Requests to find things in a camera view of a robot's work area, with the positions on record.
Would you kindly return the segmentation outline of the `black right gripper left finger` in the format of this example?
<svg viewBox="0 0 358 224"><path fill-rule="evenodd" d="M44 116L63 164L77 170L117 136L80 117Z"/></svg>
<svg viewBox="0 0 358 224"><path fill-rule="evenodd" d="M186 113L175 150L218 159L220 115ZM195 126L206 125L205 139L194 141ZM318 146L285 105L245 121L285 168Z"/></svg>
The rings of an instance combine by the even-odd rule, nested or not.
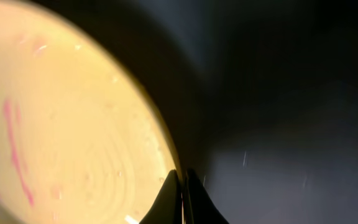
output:
<svg viewBox="0 0 358 224"><path fill-rule="evenodd" d="M168 173L152 207L139 224L182 224L181 185L176 170Z"/></svg>

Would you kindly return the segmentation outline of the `yellow plate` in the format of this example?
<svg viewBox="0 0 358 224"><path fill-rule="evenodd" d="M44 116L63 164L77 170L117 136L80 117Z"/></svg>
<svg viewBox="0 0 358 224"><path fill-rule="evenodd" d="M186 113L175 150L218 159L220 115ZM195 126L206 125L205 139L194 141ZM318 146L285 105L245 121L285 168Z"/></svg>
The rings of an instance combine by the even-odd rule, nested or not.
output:
<svg viewBox="0 0 358 224"><path fill-rule="evenodd" d="M40 6L0 1L0 223L139 223L176 158L115 58Z"/></svg>

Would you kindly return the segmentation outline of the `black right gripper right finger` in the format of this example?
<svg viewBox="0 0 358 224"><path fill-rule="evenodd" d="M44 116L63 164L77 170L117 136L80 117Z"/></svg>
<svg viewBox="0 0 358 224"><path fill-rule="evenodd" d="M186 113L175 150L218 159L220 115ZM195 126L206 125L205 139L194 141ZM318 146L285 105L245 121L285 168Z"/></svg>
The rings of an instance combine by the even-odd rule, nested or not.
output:
<svg viewBox="0 0 358 224"><path fill-rule="evenodd" d="M186 172L185 220L186 224L228 224L193 169Z"/></svg>

